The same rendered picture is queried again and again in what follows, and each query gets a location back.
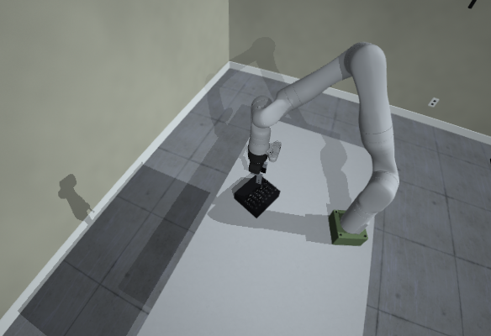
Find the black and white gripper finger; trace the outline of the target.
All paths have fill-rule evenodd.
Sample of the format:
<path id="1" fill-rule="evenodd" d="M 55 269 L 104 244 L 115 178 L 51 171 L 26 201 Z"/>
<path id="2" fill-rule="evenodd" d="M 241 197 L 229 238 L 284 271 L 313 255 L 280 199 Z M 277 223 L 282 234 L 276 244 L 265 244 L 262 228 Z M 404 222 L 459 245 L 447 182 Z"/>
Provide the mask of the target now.
<path id="1" fill-rule="evenodd" d="M 263 165 L 263 167 L 261 168 L 261 172 L 262 172 L 262 173 L 265 173 L 265 174 L 266 174 L 266 171 L 267 171 L 267 163 L 268 163 L 268 162 L 264 162 L 264 165 Z"/>
<path id="2" fill-rule="evenodd" d="M 253 174 L 253 175 L 256 176 L 256 183 L 261 184 L 262 174 L 261 173 L 259 173 L 258 175 L 257 174 L 254 174 L 254 173 L 251 173 L 251 174 Z"/>

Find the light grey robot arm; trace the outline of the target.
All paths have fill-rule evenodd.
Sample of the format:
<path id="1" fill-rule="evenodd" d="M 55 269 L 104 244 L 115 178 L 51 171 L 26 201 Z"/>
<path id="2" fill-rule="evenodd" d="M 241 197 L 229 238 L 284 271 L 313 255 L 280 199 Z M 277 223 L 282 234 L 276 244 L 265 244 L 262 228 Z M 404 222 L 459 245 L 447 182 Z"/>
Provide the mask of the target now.
<path id="1" fill-rule="evenodd" d="M 255 98 L 251 104 L 250 140 L 256 145 L 267 144 L 273 124 L 349 77 L 353 77 L 356 84 L 360 135 L 364 148 L 372 157 L 372 176 L 342 215 L 340 223 L 347 233 L 360 234 L 394 199 L 399 187 L 386 57 L 381 48 L 368 42 L 356 43 L 327 65 L 278 91 L 274 102 L 266 96 Z"/>

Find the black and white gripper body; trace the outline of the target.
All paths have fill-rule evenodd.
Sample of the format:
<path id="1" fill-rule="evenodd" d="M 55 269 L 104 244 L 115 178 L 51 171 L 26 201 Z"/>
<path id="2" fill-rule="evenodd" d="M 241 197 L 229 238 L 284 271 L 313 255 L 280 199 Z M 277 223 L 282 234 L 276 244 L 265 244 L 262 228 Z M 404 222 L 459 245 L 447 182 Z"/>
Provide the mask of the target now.
<path id="1" fill-rule="evenodd" d="M 256 145 L 249 139 L 248 144 L 248 158 L 250 160 L 249 172 L 254 174 L 259 174 L 264 162 L 268 159 L 271 162 L 275 162 L 279 155 L 282 143 L 280 141 L 275 141 L 270 144 L 270 140 L 267 144 Z"/>

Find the black lighting desk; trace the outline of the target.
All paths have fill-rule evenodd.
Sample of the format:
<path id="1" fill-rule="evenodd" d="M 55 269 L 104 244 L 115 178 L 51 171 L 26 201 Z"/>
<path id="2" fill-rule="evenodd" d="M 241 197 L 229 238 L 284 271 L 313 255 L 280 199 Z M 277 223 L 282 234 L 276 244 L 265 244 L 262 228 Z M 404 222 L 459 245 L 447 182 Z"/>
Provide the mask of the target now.
<path id="1" fill-rule="evenodd" d="M 235 192 L 235 200 L 255 218 L 258 218 L 278 197 L 280 191 L 262 177 L 261 184 L 253 176 Z"/>

